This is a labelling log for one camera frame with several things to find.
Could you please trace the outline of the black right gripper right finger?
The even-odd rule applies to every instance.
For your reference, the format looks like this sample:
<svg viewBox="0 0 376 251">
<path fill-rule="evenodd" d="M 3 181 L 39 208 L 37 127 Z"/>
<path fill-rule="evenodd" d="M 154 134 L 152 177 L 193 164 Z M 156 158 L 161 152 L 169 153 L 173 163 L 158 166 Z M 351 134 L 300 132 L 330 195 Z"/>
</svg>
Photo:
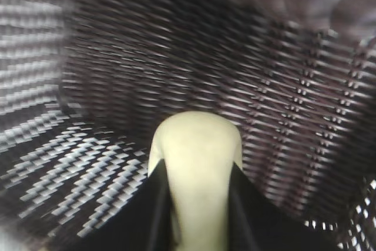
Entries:
<svg viewBox="0 0 376 251">
<path fill-rule="evenodd" d="M 323 232 L 310 229 L 273 204 L 230 164 L 225 216 L 228 250 L 337 250 Z"/>
</svg>

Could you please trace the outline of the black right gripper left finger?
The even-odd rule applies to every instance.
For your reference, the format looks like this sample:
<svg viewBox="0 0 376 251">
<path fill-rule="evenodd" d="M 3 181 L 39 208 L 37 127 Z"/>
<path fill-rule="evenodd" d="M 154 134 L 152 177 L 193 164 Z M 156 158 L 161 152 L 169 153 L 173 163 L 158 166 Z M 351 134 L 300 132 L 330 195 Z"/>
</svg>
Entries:
<svg viewBox="0 0 376 251">
<path fill-rule="evenodd" d="M 117 214 L 70 250 L 170 250 L 171 207 L 166 165 L 161 160 Z"/>
</svg>

